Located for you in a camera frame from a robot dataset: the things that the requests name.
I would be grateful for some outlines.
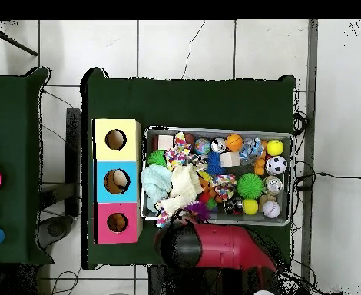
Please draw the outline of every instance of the basketball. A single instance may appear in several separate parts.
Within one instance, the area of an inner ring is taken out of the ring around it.
[[[238,134],[229,134],[226,138],[226,146],[229,151],[239,151],[243,146],[243,139]]]

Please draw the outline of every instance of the dark green table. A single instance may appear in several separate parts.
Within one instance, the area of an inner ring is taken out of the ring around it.
[[[49,264],[36,244],[39,218],[40,89],[48,70],[0,75],[0,263]]]
[[[82,79],[82,256],[87,267],[96,264],[161,264],[153,247],[157,227],[144,221],[136,244],[94,244],[93,160],[91,120],[133,118],[145,129],[149,125],[219,128],[293,133],[293,90],[295,78],[279,81],[253,79],[230,81],[108,78],[99,68],[90,69]],[[265,241],[274,240],[282,258],[290,261],[290,224],[285,227],[248,227]]]

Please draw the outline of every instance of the metal tray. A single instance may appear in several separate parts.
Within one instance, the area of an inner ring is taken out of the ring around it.
[[[223,205],[219,204],[219,211],[211,213],[210,223],[216,224],[242,224],[242,225],[265,225],[265,226],[284,226],[289,223],[292,209],[292,189],[295,178],[295,141],[291,134],[276,133],[276,132],[258,132],[258,131],[235,131],[235,130],[220,130],[220,129],[199,129],[199,128],[178,128],[178,127],[147,127],[144,131],[143,147],[142,147],[142,168],[147,166],[146,157],[152,152],[152,137],[156,134],[175,135],[177,132],[183,131],[190,133],[197,140],[198,138],[207,138],[213,140],[214,138],[225,138],[229,134],[239,134],[242,138],[259,137],[262,141],[269,141],[278,139],[284,144],[284,152],[281,154],[287,160],[289,167],[282,174],[277,175],[283,182],[283,191],[278,194],[277,203],[280,205],[281,212],[277,218],[267,218],[263,213],[256,213],[254,215],[229,215],[224,212]],[[239,167],[227,167],[226,173],[234,174],[237,178],[247,172],[253,172],[253,165],[248,164]],[[149,211],[146,205],[147,195],[143,188],[141,188],[141,216],[146,220],[156,220],[157,214]]]

